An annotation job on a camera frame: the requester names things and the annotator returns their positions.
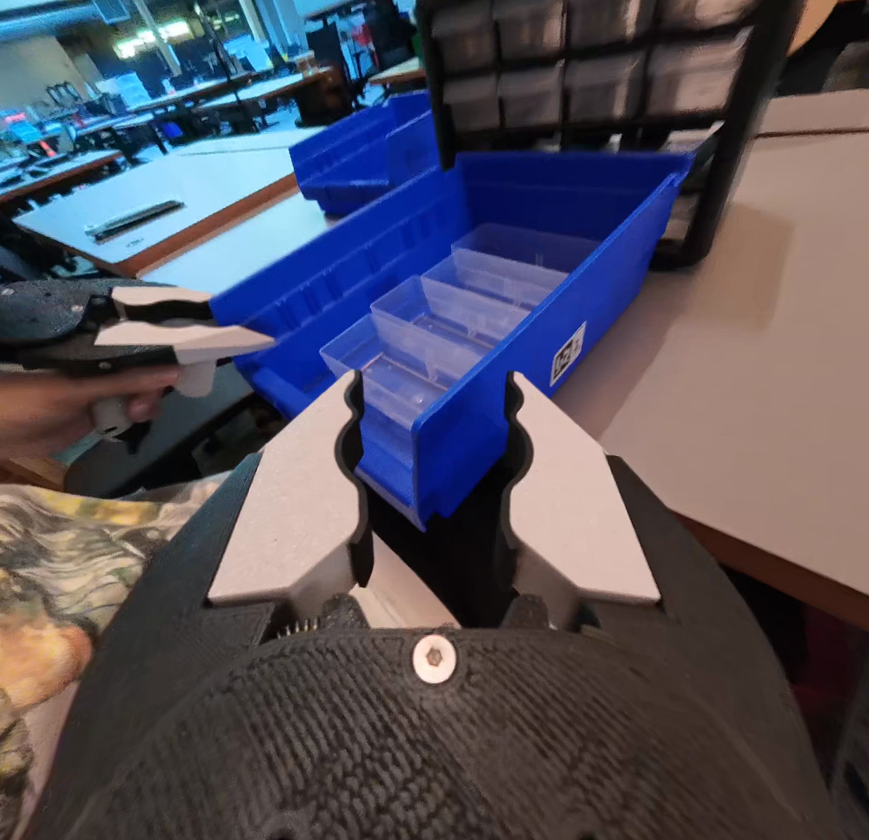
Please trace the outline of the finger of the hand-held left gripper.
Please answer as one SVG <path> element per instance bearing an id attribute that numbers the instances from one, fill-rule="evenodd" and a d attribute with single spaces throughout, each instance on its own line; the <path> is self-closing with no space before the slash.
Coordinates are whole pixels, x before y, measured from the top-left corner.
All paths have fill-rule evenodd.
<path id="1" fill-rule="evenodd" d="M 176 390 L 186 398 L 210 394 L 219 361 L 268 350 L 276 343 L 271 336 L 238 325 L 117 323 L 95 337 L 97 347 L 170 348 L 181 367 Z"/>
<path id="2" fill-rule="evenodd" d="M 171 286 L 114 287 L 110 298 L 120 320 L 148 324 L 211 323 L 211 296 Z"/>

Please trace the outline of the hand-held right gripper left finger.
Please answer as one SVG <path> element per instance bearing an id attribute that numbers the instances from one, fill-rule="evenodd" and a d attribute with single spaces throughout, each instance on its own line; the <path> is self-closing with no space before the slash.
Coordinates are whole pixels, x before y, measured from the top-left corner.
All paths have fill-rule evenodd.
<path id="1" fill-rule="evenodd" d="M 374 569 L 363 378 L 349 370 L 263 448 L 210 585 L 215 606 L 274 602 L 313 617 Z"/>

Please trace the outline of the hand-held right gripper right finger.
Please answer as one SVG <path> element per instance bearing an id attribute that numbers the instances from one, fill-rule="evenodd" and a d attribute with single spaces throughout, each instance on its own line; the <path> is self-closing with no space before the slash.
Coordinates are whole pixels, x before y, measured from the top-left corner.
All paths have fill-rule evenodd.
<path id="1" fill-rule="evenodd" d="M 606 453 L 523 374 L 506 377 L 509 473 L 500 502 L 500 582 L 539 600 L 553 629 L 598 602 L 660 602 Z"/>

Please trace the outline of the long blue plastic bin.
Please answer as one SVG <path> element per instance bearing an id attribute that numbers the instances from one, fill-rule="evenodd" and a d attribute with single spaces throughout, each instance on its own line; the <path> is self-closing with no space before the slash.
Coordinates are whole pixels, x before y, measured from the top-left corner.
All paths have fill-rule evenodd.
<path id="1" fill-rule="evenodd" d="M 452 254 L 487 224 L 600 242 L 599 248 L 414 422 L 406 465 L 363 440 L 360 471 L 423 528 L 452 514 L 504 453 L 506 376 L 551 397 L 640 293 L 689 157 L 675 153 L 478 152 L 431 169 L 224 291 L 215 319 L 273 337 L 236 359 L 253 388 L 297 417 L 335 375 L 320 347 L 372 302 Z"/>

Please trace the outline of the clear plastic drawer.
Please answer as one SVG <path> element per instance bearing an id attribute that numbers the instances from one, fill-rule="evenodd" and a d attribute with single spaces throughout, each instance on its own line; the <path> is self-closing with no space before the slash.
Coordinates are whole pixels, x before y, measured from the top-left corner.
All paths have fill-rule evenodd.
<path id="1" fill-rule="evenodd" d="M 456 249 L 420 281 L 436 316 L 472 338 L 498 342 L 567 277 L 556 269 Z"/>
<path id="2" fill-rule="evenodd" d="M 372 302 L 390 356 L 438 384 L 469 373 L 529 311 L 429 278 L 412 277 Z"/>
<path id="3" fill-rule="evenodd" d="M 438 384 L 390 356 L 371 313 L 321 346 L 320 356 L 337 378 L 350 370 L 361 373 L 363 440 L 406 465 L 414 459 L 414 422 L 462 379 Z"/>
<path id="4" fill-rule="evenodd" d="M 487 223 L 452 242 L 462 284 L 537 305 L 600 246 L 597 240 Z"/>

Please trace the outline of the grey desk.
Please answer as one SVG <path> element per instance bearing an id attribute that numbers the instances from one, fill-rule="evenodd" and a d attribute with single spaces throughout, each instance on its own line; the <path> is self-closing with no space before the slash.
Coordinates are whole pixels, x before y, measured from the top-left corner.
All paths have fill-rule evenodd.
<path id="1" fill-rule="evenodd" d="M 867 134 L 755 141 L 707 258 L 553 394 L 726 566 L 864 629 L 866 191 Z M 144 279 L 217 298 L 327 230 L 252 218 Z"/>

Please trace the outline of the person's left hand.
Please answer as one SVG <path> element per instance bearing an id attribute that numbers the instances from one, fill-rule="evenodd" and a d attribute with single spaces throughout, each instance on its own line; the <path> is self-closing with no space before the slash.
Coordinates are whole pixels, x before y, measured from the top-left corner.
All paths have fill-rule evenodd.
<path id="1" fill-rule="evenodd" d="M 163 392 L 179 368 L 125 370 L 103 378 L 68 378 L 53 372 L 3 372 L 1 376 L 1 459 L 53 456 L 93 430 L 91 407 L 120 398 L 132 422 L 157 413 Z"/>

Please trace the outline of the black metal bar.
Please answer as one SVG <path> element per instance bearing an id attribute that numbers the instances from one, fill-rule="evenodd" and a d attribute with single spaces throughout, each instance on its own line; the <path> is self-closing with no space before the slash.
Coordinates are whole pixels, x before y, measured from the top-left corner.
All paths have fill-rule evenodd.
<path id="1" fill-rule="evenodd" d="M 86 226 L 84 233 L 93 242 L 100 244 L 184 207 L 184 202 L 178 197 L 169 197 L 155 204 L 130 209 L 101 223 Z"/>

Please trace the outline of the grey table with wooden edge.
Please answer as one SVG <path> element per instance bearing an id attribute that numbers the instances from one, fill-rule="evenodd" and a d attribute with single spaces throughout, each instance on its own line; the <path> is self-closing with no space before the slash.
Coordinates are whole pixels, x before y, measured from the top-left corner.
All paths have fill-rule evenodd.
<path id="1" fill-rule="evenodd" d="M 320 127 L 201 141 L 13 219 L 39 245 L 136 278 L 297 192 L 289 150 Z M 87 229 L 163 201 L 180 207 L 97 242 Z"/>

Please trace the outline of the short blue plastic bin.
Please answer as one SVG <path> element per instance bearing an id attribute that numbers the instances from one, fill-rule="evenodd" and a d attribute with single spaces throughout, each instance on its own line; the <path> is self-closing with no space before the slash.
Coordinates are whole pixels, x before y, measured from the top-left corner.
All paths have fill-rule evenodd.
<path id="1" fill-rule="evenodd" d="M 305 199 L 329 216 L 350 215 L 440 168 L 429 93 L 391 96 L 289 147 Z"/>

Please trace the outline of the long background work table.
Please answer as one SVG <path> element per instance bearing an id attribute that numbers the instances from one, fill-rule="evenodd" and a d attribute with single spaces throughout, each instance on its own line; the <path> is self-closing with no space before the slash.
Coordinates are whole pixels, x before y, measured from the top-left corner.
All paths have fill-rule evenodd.
<path id="1" fill-rule="evenodd" d="M 300 127 L 327 125 L 345 113 L 347 98 L 335 67 L 315 67 L 310 73 L 295 73 L 260 80 L 249 85 L 217 81 L 185 92 L 175 92 L 137 106 L 134 113 L 150 113 L 158 119 L 191 129 L 200 136 L 205 125 L 229 125 L 234 134 L 259 132 L 272 124 L 270 114 L 294 103 Z"/>

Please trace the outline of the person's camouflage clothing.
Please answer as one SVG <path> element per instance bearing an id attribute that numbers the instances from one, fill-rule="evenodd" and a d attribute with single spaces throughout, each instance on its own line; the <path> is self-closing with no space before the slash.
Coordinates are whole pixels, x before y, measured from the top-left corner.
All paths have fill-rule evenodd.
<path id="1" fill-rule="evenodd" d="M 23 833 L 59 734 L 28 715 L 76 686 L 154 556 L 228 476 L 119 499 L 2 484 L 2 838 Z"/>

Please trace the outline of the black drawer cabinet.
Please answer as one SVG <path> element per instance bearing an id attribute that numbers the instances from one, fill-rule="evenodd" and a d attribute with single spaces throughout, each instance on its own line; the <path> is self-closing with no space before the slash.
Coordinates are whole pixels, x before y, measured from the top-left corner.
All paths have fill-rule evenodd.
<path id="1" fill-rule="evenodd" d="M 646 119 L 638 125 L 599 129 L 497 130 L 460 137 L 446 122 L 440 106 L 440 72 L 435 68 L 436 52 L 426 13 L 429 1 L 416 0 L 415 18 L 443 167 L 451 167 L 465 152 L 608 150 L 686 155 L 690 159 L 688 174 L 681 184 L 671 224 L 659 241 L 654 260 L 658 269 L 693 266 L 710 251 L 806 2 L 759 0 L 748 21 L 752 30 L 732 98 L 720 115 L 656 122 Z"/>

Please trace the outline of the rows of frosted cabinet drawers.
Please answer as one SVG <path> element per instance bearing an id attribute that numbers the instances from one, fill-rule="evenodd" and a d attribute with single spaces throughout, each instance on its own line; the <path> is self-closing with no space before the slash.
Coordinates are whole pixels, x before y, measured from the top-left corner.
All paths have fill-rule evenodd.
<path id="1" fill-rule="evenodd" d="M 726 111 L 759 0 L 431 0 L 456 135 Z"/>

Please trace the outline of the adjoining grey table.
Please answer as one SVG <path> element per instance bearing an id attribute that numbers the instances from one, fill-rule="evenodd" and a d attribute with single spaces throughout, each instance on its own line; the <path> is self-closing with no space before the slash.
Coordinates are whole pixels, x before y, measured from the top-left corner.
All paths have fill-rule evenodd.
<path id="1" fill-rule="evenodd" d="M 777 96 L 767 105 L 756 138 L 865 134 L 868 90 Z"/>

